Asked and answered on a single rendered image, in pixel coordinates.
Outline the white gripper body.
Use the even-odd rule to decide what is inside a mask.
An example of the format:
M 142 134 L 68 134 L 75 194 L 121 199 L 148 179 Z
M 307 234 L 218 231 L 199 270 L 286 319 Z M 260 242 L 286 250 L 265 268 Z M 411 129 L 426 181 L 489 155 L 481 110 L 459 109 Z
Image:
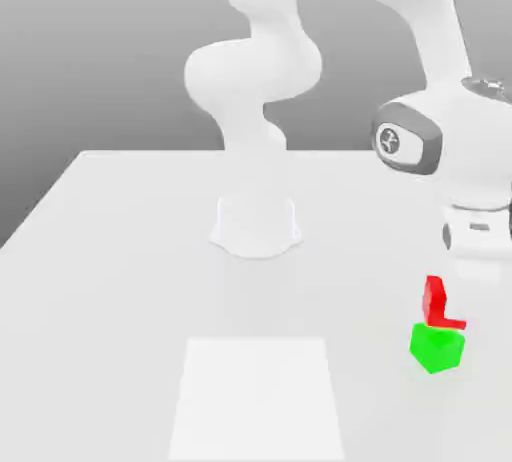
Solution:
M 466 280 L 496 283 L 502 277 L 502 259 L 495 255 L 456 254 L 453 265 L 456 274 Z

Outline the small red cube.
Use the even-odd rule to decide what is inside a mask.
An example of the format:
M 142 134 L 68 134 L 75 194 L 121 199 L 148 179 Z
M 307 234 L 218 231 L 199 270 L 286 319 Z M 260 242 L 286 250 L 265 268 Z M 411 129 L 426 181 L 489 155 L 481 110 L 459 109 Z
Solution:
M 465 330 L 466 321 L 445 316 L 446 304 L 447 295 L 442 278 L 427 275 L 422 299 L 425 323 L 430 327 Z

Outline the small green cube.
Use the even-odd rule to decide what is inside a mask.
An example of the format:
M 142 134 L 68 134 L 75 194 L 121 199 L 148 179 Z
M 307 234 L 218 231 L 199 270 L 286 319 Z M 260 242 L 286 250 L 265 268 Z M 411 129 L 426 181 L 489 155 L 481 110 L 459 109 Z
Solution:
M 465 337 L 456 330 L 416 323 L 411 331 L 409 352 L 429 374 L 436 374 L 460 365 L 465 342 Z

